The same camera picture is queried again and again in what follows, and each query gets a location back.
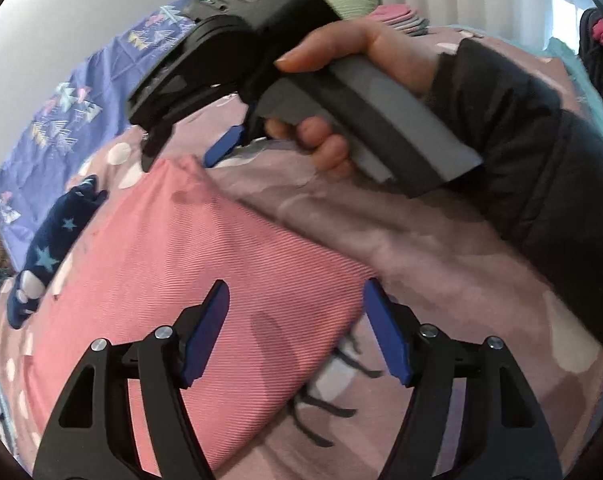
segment blue gripper pad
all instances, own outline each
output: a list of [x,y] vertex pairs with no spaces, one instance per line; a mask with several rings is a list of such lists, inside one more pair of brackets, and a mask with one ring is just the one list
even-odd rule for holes
[[203,156],[203,167],[214,168],[226,155],[239,144],[244,133],[243,126],[231,126],[229,130],[215,142]]
[[188,339],[185,348],[185,366],[182,379],[188,387],[203,375],[212,349],[217,342],[221,327],[230,307],[230,289],[219,280],[206,296],[201,307],[203,317]]
[[386,361],[390,375],[408,386],[412,377],[408,346],[389,309],[389,299],[381,286],[368,280],[363,287],[363,307],[373,327],[377,343]]

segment navy fabric with stars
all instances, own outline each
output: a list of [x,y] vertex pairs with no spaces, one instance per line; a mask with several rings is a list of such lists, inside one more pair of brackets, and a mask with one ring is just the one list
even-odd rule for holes
[[61,196],[34,235],[8,298],[12,328],[21,328],[37,311],[60,263],[108,197],[106,190],[97,191],[97,184],[96,175],[91,175]]

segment stack of folded clothes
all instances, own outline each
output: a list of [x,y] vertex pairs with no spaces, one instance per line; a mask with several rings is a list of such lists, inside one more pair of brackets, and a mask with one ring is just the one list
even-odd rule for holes
[[430,23],[427,18],[419,16],[416,9],[406,4],[380,5],[366,18],[386,23],[408,36],[428,34],[428,24]]

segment hand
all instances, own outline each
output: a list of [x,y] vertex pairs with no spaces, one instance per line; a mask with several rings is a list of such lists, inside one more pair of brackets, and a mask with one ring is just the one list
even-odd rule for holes
[[[380,69],[402,83],[417,97],[428,93],[439,64],[439,56],[418,41],[382,23],[360,18],[329,23],[311,32],[299,45],[277,60],[282,72],[312,72],[333,59],[366,54]],[[317,169],[334,176],[353,171],[348,144],[323,119],[311,117],[296,130],[290,124],[270,119],[266,131],[274,139],[293,139],[313,150]]]

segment white wall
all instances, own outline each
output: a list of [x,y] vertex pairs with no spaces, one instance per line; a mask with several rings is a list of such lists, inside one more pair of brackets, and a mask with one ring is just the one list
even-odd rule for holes
[[84,58],[172,0],[5,0],[0,7],[0,164]]

